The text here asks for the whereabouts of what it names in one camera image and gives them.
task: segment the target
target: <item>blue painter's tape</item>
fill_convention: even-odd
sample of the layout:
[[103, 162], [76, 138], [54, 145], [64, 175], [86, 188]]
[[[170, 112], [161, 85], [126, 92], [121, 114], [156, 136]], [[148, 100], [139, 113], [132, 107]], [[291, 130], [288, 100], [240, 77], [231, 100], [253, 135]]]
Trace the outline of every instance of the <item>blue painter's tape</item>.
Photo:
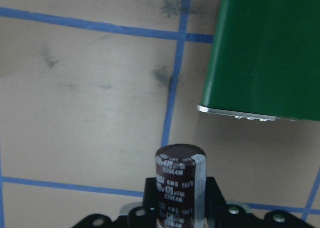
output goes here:
[[182, 0], [179, 32], [187, 32], [191, 0]]
[[53, 16], [36, 12], [21, 11], [12, 8], [0, 7], [0, 16], [10, 18], [20, 18], [38, 22], [51, 23], [62, 26], [77, 27], [87, 30], [111, 32], [125, 35], [155, 37], [161, 39], [177, 40], [181, 34], [173, 31], [162, 31], [138, 27], [117, 26], [106, 22], [93, 22], [77, 18]]
[[309, 215], [320, 215], [320, 210], [317, 210], [317, 209], [310, 209], [308, 211]]
[[184, 54], [184, 46], [185, 42], [184, 40], [179, 40], [177, 42], [176, 51], [175, 51], [175, 62], [174, 62], [174, 68], [173, 73], [170, 80], [170, 87], [169, 87], [169, 94], [168, 94], [168, 100], [167, 100], [167, 108], [166, 108], [166, 115], [164, 118], [164, 125], [163, 125], [163, 133], [162, 133], [162, 141], [161, 146], [166, 146], [169, 142], [169, 135], [171, 130], [171, 123], [172, 123], [172, 117], [174, 113], [174, 106], [175, 106], [175, 99], [176, 99], [176, 93], [177, 93], [177, 86], [179, 81], [179, 74], [181, 70], [182, 65], [182, 57]]
[[188, 42], [201, 42], [212, 44], [214, 41], [214, 36], [207, 34], [187, 33], [186, 39]]
[[167, 100], [167, 108], [166, 108], [166, 115], [164, 118], [164, 125], [163, 125], [163, 132], [162, 132], [162, 140], [161, 146], [166, 146], [169, 142], [170, 137], [170, 130], [171, 130], [171, 123], [173, 117], [173, 110], [175, 106], [175, 99], [177, 93], [177, 86], [179, 81], [179, 75], [182, 66], [182, 59], [184, 55], [184, 48], [185, 48], [185, 39], [187, 37], [187, 26], [188, 26], [188, 19], [189, 19], [189, 9], [191, 0], [182, 0], [182, 7], [181, 7], [181, 15], [180, 15], [180, 23], [179, 23], [179, 33], [181, 34], [182, 38], [177, 41], [176, 51], [175, 51], [175, 58], [174, 58], [174, 67], [173, 73], [171, 76], [170, 87], [169, 87], [169, 94]]
[[[306, 205], [305, 205], [305, 208], [307, 209], [307, 211], [309, 211], [315, 201], [315, 198], [316, 198], [316, 195], [317, 195], [317, 192], [318, 192], [318, 189], [319, 189], [319, 186], [320, 185], [320, 168], [318, 170], [318, 173], [315, 177], [315, 181], [313, 183], [313, 186], [312, 186], [312, 189], [311, 189], [311, 192], [310, 192], [310, 195], [308, 197], [308, 200], [306, 202]], [[308, 215], [309, 215], [309, 212], [304, 212], [301, 219], [306, 221], [307, 218], [308, 218]]]
[[121, 196], [131, 196], [131, 197], [143, 197], [144, 196], [143, 192], [121, 190], [121, 189], [111, 189], [111, 188], [91, 187], [91, 186], [80, 186], [80, 185], [74, 185], [74, 184], [35, 181], [35, 180], [12, 178], [12, 177], [3, 177], [2, 180], [3, 180], [3, 182], [6, 182], [6, 183], [28, 185], [28, 186], [47, 187], [47, 188], [56, 188], [56, 189], [82, 191], [82, 192], [95, 192], [95, 193], [104, 193], [104, 194], [121, 195]]

